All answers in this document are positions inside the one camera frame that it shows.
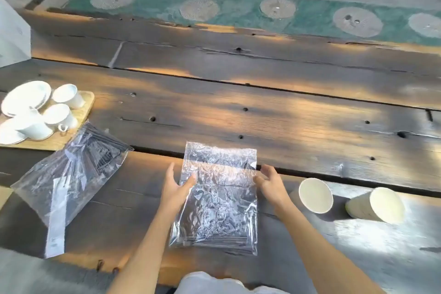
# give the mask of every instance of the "mug handle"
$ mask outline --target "mug handle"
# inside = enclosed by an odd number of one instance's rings
[[[68,131],[69,126],[65,125],[65,124],[59,124],[58,125],[58,130],[60,130],[62,133],[65,133],[66,131]]]

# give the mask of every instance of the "stacked plate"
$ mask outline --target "stacked plate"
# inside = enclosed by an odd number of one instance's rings
[[[24,109],[40,109],[47,103],[52,89],[44,81],[36,80],[22,84],[9,92],[1,103],[1,111],[12,118],[0,124],[0,144],[17,144],[26,139],[26,136],[15,130],[14,117]]]

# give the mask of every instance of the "white paper label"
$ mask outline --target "white paper label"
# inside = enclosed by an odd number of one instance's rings
[[[68,199],[70,181],[70,176],[53,180],[54,185],[52,190],[51,213],[49,215],[45,258],[55,257],[64,253],[66,202]]]

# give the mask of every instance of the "plastic packaging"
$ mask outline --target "plastic packaging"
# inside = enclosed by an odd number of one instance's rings
[[[67,226],[132,150],[86,121],[62,150],[35,164],[11,188],[45,225],[51,214],[65,211]]]
[[[257,255],[256,149],[187,142],[179,184],[197,183],[176,217],[170,246],[210,246]]]

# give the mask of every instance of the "paper cup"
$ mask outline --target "paper cup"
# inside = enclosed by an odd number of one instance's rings
[[[308,178],[289,194],[292,202],[301,208],[317,214],[327,213],[334,203],[334,197],[328,185],[320,179]]]
[[[52,94],[52,99],[57,103],[64,103],[73,109],[84,106],[85,101],[78,93],[78,89],[73,84],[65,84],[57,88]]]
[[[404,220],[405,208],[398,193],[377,187],[346,202],[346,211],[355,219],[397,224]]]
[[[58,129],[61,132],[75,128],[78,124],[78,120],[72,115],[71,109],[64,103],[58,103],[47,108],[43,118],[50,128]]]
[[[45,124],[43,117],[35,108],[17,114],[14,117],[14,128],[34,141],[45,140],[53,134],[53,130]]]

